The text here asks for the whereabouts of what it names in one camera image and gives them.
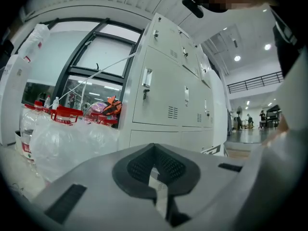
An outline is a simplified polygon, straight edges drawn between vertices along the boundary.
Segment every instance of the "orange object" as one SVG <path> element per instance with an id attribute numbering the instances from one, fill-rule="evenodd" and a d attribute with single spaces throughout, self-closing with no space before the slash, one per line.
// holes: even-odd
<path id="1" fill-rule="evenodd" d="M 121 112 L 122 109 L 122 102 L 115 101 L 116 96 L 113 96 L 111 98 L 108 98 L 108 101 L 105 102 L 108 106 L 104 108 L 103 110 L 103 115 L 104 116 L 111 116 L 111 115 L 116 115 Z"/>

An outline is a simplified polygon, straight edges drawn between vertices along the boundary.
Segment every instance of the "white plastic sheet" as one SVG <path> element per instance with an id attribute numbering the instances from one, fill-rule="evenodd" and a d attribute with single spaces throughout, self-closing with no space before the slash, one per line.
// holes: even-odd
<path id="1" fill-rule="evenodd" d="M 33 32 L 21 45 L 18 55 L 28 62 L 33 61 L 49 36 L 50 31 L 48 27 L 44 24 L 37 24 Z"/>
<path id="2" fill-rule="evenodd" d="M 118 130 L 78 120 L 72 126 L 49 121 L 37 126 L 30 148 L 38 173 L 48 182 L 60 178 L 79 164 L 117 151 Z"/>

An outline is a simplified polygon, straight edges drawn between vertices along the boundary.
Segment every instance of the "black slot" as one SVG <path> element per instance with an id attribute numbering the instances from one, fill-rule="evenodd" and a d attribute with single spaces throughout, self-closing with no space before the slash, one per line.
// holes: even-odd
<path id="1" fill-rule="evenodd" d="M 70 188 L 45 211 L 45 214 L 54 221 L 63 224 L 86 189 L 86 187 L 81 185 L 71 185 Z"/>
<path id="2" fill-rule="evenodd" d="M 235 171 L 235 172 L 241 172 L 243 168 L 242 166 L 236 166 L 236 165 L 226 164 L 226 163 L 219 164 L 218 167 L 231 170 L 231 171 Z"/>

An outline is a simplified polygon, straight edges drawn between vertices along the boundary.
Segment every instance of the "white wall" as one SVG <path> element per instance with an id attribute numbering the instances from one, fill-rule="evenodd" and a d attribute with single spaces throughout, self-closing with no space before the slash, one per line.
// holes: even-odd
<path id="1" fill-rule="evenodd" d="M 266 113 L 266 111 L 271 108 L 271 107 L 266 107 L 266 108 L 255 108 L 255 109 L 243 109 L 243 116 L 242 116 L 242 120 L 248 120 L 248 114 L 252 117 L 252 120 L 254 122 L 254 128 L 258 128 L 260 121 L 261 121 L 261 117 L 259 116 L 259 114 L 261 113 L 261 110 L 264 110 L 264 113 Z"/>
<path id="2" fill-rule="evenodd" d="M 236 82 L 272 74 L 279 71 L 281 71 L 280 64 L 278 57 L 275 56 L 250 65 L 246 65 L 245 67 L 241 67 L 236 70 L 232 70 L 230 71 L 230 74 L 225 77 L 225 79 L 226 84 L 230 85 Z"/>
<path id="3" fill-rule="evenodd" d="M 280 85 L 281 83 L 276 83 L 276 84 L 271 84 L 271 85 L 264 86 L 264 87 L 258 87 L 258 88 L 253 88 L 249 90 L 229 93 L 228 98 L 232 100 L 232 99 L 243 98 L 243 97 L 251 97 L 254 95 L 259 95 L 259 94 L 267 93 L 267 92 L 273 92 L 273 91 L 276 91 Z"/>
<path id="4" fill-rule="evenodd" d="M 267 58 L 265 60 L 261 60 L 259 62 L 247 65 L 245 67 L 230 71 L 230 74 L 225 76 L 225 82 L 226 82 L 226 85 L 230 85 L 233 83 L 260 77 L 263 75 L 272 74 L 272 73 L 279 72 L 279 71 L 281 71 L 280 64 L 278 61 L 278 57 L 275 56 L 275 57 Z M 250 90 L 243 90 L 239 92 L 228 93 L 228 98 L 232 100 L 236 98 L 272 92 L 272 91 L 275 91 L 279 86 L 280 86 L 280 83 L 276 83 L 276 84 L 272 84 L 272 85 L 268 85 L 264 87 L 250 89 Z"/>

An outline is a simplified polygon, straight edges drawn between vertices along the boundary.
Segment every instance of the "ceiling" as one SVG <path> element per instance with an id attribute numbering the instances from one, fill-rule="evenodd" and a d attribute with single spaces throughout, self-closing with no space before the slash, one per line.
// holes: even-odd
<path id="1" fill-rule="evenodd" d="M 247 16 L 233 25 L 226 26 L 226 30 L 212 36 L 205 45 L 227 75 L 232 70 L 277 55 L 272 31 L 274 26 L 275 19 L 270 9 L 260 7 L 253 16 Z M 264 50 L 266 44 L 272 46 L 269 51 Z M 241 60 L 236 62 L 235 56 L 240 56 Z"/>
<path id="2" fill-rule="evenodd" d="M 250 97 L 243 97 L 230 100 L 232 110 L 237 110 L 238 106 L 241 106 L 242 109 L 245 109 L 248 106 L 248 109 L 255 108 L 265 108 L 268 107 L 270 103 L 273 107 L 276 105 L 276 101 L 274 100 L 274 92 L 262 93 Z"/>
<path id="3" fill-rule="evenodd" d="M 94 10 L 97 9 L 97 7 L 101 7 L 100 11 L 116 8 L 118 9 L 116 11 L 117 14 L 120 15 L 118 20 L 124 17 L 126 17 L 126 19 L 131 17 L 131 25 L 137 24 L 134 26 L 139 28 L 145 28 L 147 23 L 152 20 L 154 14 L 159 13 L 179 25 L 192 36 L 196 44 L 204 42 L 211 36 L 222 31 L 223 28 L 229 27 L 229 30 L 224 31 L 226 34 L 224 37 L 228 38 L 229 34 L 234 34 L 238 42 L 243 43 L 243 45 L 240 46 L 240 49 L 243 49 L 243 51 L 250 49 L 255 51 L 258 46 L 262 45 L 265 39 L 272 40 L 269 33 L 263 34 L 264 31 L 272 27 L 271 24 L 273 22 L 270 12 L 260 15 L 264 6 L 262 8 L 232 10 L 225 13 L 213 13 L 203 9 L 204 17 L 198 19 L 182 5 L 181 1 L 182 0 L 28 0 L 24 9 L 26 18 L 30 19 L 45 14 L 46 12 L 53 12 L 53 16 L 58 16 L 56 12 L 60 8 L 69 8 L 69 15 L 71 15 L 71 17 L 76 16 L 76 14 L 73 15 L 72 12 L 76 12 L 74 7 L 76 8 L 77 6 L 92 6 L 91 9 L 86 11 L 87 17 L 94 17 L 96 15 Z M 108 16 L 112 18 L 113 14 L 115 13 L 109 13 Z M 142 18 L 143 21 L 136 22 L 136 15 Z M 230 66 L 230 69 L 233 68 L 234 66 L 231 64 L 231 61 L 228 61 L 227 56 L 225 57 L 227 65 Z"/>

